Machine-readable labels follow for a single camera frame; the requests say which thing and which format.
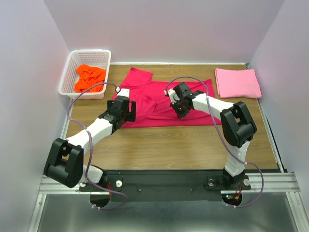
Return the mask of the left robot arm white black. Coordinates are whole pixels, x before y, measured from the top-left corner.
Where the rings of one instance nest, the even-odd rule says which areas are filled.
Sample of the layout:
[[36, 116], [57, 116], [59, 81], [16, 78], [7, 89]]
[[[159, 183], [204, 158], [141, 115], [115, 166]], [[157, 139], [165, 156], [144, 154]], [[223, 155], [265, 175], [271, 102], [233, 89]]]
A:
[[108, 100], [108, 109], [76, 135], [53, 141], [43, 174], [69, 188], [80, 183], [85, 173], [84, 154], [122, 125], [136, 120], [136, 102], [117, 96]]

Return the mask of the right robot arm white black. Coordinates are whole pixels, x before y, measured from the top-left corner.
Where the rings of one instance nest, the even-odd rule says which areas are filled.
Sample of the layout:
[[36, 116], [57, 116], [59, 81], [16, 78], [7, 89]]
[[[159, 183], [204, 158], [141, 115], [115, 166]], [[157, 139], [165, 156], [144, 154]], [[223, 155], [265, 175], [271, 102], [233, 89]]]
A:
[[170, 98], [170, 107], [179, 119], [186, 117], [191, 110], [211, 116], [219, 138], [228, 152], [222, 183], [228, 189], [241, 183], [244, 177], [246, 153], [257, 132], [247, 105], [242, 101], [230, 103], [213, 98], [207, 91], [193, 92], [185, 82], [174, 88], [165, 89], [164, 94]]

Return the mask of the magenta red t-shirt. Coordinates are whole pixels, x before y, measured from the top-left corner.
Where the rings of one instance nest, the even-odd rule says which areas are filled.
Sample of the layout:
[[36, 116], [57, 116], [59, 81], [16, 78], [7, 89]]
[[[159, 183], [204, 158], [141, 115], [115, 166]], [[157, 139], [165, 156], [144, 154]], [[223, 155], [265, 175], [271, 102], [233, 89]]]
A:
[[213, 125], [211, 116], [201, 111], [193, 110], [179, 119], [164, 95], [168, 82], [154, 81], [152, 77], [151, 72], [132, 67], [120, 84], [120, 88], [130, 90], [129, 98], [136, 102], [136, 120], [125, 122], [123, 128]]

